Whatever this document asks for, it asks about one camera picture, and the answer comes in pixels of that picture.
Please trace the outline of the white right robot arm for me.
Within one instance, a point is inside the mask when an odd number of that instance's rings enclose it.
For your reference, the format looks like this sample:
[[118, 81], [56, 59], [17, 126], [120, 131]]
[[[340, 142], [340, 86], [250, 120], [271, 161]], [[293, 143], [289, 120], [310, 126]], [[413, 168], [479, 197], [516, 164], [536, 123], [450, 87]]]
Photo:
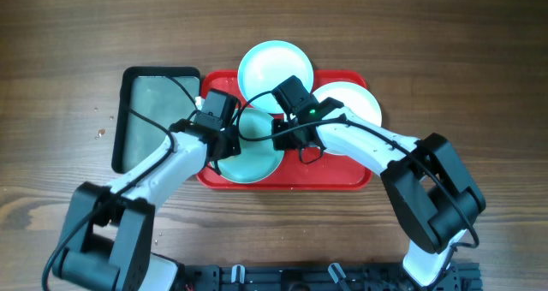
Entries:
[[460, 247], [475, 248], [474, 222], [485, 197], [452, 144], [440, 134], [423, 140], [372, 124], [351, 109], [318, 109], [305, 121], [272, 123], [274, 140], [286, 146], [311, 142], [352, 158], [378, 175], [410, 239], [402, 266], [415, 284], [432, 288]]

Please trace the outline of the white plate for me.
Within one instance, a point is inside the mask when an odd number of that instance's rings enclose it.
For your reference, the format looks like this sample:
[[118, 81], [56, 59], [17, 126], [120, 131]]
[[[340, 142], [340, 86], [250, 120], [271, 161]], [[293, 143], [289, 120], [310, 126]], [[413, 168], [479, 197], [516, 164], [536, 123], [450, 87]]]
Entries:
[[376, 126], [382, 126], [382, 111], [377, 99], [363, 86], [335, 81], [313, 91], [313, 96], [321, 103], [327, 98], [342, 102], [359, 118]]

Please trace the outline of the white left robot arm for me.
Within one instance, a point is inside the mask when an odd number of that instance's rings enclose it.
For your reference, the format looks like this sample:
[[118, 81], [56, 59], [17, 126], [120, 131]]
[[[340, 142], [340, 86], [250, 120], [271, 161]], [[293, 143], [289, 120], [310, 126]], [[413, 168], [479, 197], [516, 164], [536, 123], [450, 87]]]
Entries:
[[69, 203], [63, 230], [42, 274], [88, 290], [175, 290], [181, 266], [151, 252], [157, 210], [189, 177], [239, 151], [235, 126], [182, 119], [165, 142], [104, 186], [84, 182]]

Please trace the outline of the teal plate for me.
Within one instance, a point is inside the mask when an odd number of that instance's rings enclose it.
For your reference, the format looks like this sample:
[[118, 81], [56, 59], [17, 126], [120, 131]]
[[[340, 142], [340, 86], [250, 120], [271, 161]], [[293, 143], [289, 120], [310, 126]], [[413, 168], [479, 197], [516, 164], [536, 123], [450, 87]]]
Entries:
[[[245, 109], [241, 115], [240, 132], [248, 138], [271, 134], [273, 117], [256, 109]], [[274, 148], [272, 140], [239, 139], [241, 154], [218, 162], [221, 176], [232, 182], [249, 184], [271, 175], [283, 160], [284, 151]]]
[[270, 40], [255, 45], [242, 58], [237, 82], [241, 95], [248, 101], [273, 90], [293, 75], [309, 93], [312, 92], [314, 72], [307, 55], [289, 42]]

